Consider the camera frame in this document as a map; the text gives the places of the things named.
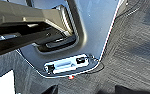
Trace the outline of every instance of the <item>gray metal surface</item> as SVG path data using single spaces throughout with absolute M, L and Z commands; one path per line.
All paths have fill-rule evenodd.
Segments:
M 24 57 L 35 69 L 40 71 L 43 71 L 44 64 L 47 62 L 80 54 L 93 55 L 95 58 L 101 59 L 118 2 L 119 0 L 60 1 L 60 4 L 63 4 L 68 10 L 70 9 L 69 14 L 71 12 L 70 19 L 72 19 L 72 23 L 74 23 L 73 29 L 76 35 L 76 42 L 69 47 L 44 53 L 39 52 L 37 48 L 32 45 L 28 45 L 21 48 Z M 55 75 L 48 75 L 44 72 L 40 73 L 46 77 L 63 76 L 94 69 L 97 65 L 98 62 L 90 62 L 87 67 Z

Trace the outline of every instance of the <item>gray carpet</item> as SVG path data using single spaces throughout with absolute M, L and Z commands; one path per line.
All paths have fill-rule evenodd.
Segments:
M 129 0 L 127 8 L 137 1 Z M 13 69 L 15 90 L 21 94 L 40 94 L 55 84 L 59 94 L 112 94 L 115 85 L 150 92 L 150 0 L 138 5 L 134 14 L 116 19 L 102 59 L 103 71 L 77 75 L 73 80 L 46 79 L 13 51 L 0 56 L 0 76 Z

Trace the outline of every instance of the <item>metal plate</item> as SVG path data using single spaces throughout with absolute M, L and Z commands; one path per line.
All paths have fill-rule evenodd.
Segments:
M 98 62 L 89 60 L 88 66 L 78 68 L 77 70 L 59 74 L 47 74 L 42 72 L 46 62 L 80 54 L 92 55 L 97 59 L 101 59 L 115 14 L 117 13 L 118 1 L 119 0 L 74 0 L 66 2 L 59 0 L 57 4 L 62 4 L 68 9 L 76 34 L 76 42 L 69 47 L 47 53 L 39 52 L 36 47 L 28 45 L 21 48 L 24 57 L 35 69 L 41 71 L 39 73 L 42 76 L 47 78 L 76 75 L 94 69 L 98 65 Z M 51 3 L 49 6 L 53 8 L 57 5 Z

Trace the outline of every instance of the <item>black plastic part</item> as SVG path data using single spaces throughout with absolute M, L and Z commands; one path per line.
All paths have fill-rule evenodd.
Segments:
M 55 69 L 54 65 L 48 65 L 48 73 L 53 73 L 54 69 Z
M 81 64 L 85 62 L 85 57 L 77 58 L 76 59 L 77 64 Z
M 44 91 L 42 94 L 58 94 L 58 85 L 51 86 L 46 91 Z

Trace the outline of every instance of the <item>metal frame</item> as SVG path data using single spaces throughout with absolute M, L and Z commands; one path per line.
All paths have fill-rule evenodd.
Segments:
M 0 55 L 42 38 L 52 37 L 55 40 L 56 36 L 54 35 L 56 34 L 59 35 L 58 39 L 72 36 L 73 31 L 66 17 L 66 10 L 62 5 L 57 9 L 42 10 L 0 1 L 0 36 L 10 33 L 20 33 L 21 35 L 0 41 Z M 25 29 L 13 29 L 17 27 L 25 27 Z

